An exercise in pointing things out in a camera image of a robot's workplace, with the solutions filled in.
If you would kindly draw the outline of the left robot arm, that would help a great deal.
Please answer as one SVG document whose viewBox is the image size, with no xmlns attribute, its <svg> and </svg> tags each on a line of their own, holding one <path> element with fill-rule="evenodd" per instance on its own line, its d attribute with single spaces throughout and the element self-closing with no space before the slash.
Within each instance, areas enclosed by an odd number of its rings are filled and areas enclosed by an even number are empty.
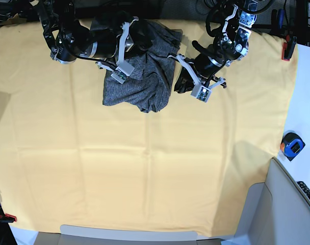
<svg viewBox="0 0 310 245">
<path fill-rule="evenodd" d="M 182 68 L 174 91 L 189 92 L 196 84 L 208 88 L 211 82 L 225 88 L 225 80 L 216 74 L 224 66 L 230 66 L 232 62 L 247 55 L 248 40 L 256 18 L 273 3 L 268 1 L 264 7 L 258 9 L 257 1 L 216 1 L 205 20 L 206 32 L 214 39 L 213 43 L 204 47 L 198 41 L 192 41 L 192 46 L 199 52 L 193 59 L 170 55 L 175 61 L 187 65 Z"/>
</svg>

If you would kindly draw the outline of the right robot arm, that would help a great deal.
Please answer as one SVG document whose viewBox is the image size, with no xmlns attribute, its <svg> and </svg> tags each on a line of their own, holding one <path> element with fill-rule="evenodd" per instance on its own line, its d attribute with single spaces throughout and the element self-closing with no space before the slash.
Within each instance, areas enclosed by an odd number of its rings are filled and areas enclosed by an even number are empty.
<svg viewBox="0 0 310 245">
<path fill-rule="evenodd" d="M 50 57 L 62 64 L 76 59 L 94 61 L 114 71 L 125 58 L 152 47 L 148 23 L 125 11 L 100 13 L 91 27 L 76 18 L 73 1 L 30 1 L 43 28 Z"/>
</svg>

